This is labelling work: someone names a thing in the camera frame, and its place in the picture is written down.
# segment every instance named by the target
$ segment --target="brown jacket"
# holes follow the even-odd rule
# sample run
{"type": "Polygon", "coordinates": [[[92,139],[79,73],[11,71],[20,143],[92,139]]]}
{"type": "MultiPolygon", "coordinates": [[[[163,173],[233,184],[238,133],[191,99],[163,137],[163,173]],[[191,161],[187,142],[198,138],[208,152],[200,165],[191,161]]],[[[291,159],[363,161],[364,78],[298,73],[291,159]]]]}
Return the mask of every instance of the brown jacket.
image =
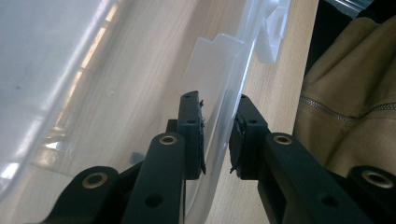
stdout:
{"type": "Polygon", "coordinates": [[[396,175],[396,17],[352,21],[304,79],[294,135],[339,175],[396,175]]]}

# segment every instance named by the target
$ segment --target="plastic container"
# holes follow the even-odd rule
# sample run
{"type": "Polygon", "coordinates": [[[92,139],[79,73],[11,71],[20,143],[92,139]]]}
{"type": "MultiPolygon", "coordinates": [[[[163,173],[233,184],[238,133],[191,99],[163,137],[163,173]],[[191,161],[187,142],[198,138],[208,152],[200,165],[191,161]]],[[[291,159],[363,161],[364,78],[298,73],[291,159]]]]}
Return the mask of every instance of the plastic container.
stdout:
{"type": "Polygon", "coordinates": [[[204,222],[250,58],[276,60],[289,4],[1,1],[0,222],[44,219],[88,167],[142,161],[188,91],[204,100],[207,173],[186,222],[204,222]]]}

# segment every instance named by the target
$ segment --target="zipper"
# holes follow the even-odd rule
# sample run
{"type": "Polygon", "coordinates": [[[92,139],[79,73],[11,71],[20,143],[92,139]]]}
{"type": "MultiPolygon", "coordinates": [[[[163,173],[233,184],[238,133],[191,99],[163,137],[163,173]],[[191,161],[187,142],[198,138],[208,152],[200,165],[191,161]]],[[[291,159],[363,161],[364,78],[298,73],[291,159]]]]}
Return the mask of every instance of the zipper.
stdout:
{"type": "Polygon", "coordinates": [[[355,118],[355,117],[348,117],[348,116],[344,116],[341,114],[338,114],[334,111],[332,111],[329,107],[327,107],[326,105],[323,105],[319,102],[316,102],[314,100],[311,100],[309,98],[300,96],[300,103],[305,104],[305,105],[309,105],[314,107],[315,109],[320,110],[323,113],[326,113],[330,116],[332,116],[335,119],[339,119],[342,121],[348,121],[348,122],[353,122],[353,121],[357,121],[359,119],[364,118],[364,116],[366,116],[367,114],[371,113],[371,112],[378,112],[378,111],[384,111],[384,110],[396,110],[396,103],[391,103],[391,104],[384,104],[384,105],[378,105],[373,107],[372,109],[370,109],[364,116],[362,116],[361,118],[355,118]]]}

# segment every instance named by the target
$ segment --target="clear plastic lid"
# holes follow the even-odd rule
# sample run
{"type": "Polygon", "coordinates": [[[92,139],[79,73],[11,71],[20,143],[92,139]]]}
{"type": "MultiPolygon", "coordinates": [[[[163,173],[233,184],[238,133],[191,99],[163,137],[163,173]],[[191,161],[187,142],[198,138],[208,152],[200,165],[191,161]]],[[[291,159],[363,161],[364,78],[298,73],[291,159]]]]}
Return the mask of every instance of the clear plastic lid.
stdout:
{"type": "Polygon", "coordinates": [[[254,47],[276,59],[289,2],[0,1],[0,220],[38,222],[82,170],[142,161],[199,91],[207,173],[186,221],[204,222],[254,47]]]}

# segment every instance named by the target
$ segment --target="table surface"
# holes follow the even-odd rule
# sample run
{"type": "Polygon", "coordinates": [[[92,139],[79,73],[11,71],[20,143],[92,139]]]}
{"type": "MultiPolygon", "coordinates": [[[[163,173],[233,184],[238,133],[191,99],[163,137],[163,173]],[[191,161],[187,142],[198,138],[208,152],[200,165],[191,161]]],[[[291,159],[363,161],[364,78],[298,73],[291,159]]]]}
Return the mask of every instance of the table surface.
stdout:
{"type": "MultiPolygon", "coordinates": [[[[317,4],[291,1],[276,63],[252,58],[244,94],[272,132],[292,132],[317,4]]],[[[163,132],[165,118],[177,113],[174,96],[198,36],[213,39],[218,33],[234,33],[242,5],[238,0],[120,1],[46,139],[0,203],[0,222],[41,221],[81,170],[130,167],[132,152],[138,157],[139,148],[144,148],[143,154],[151,133],[163,132]]],[[[226,153],[206,223],[267,222],[257,181],[241,181],[229,174],[230,168],[226,153]]]]}

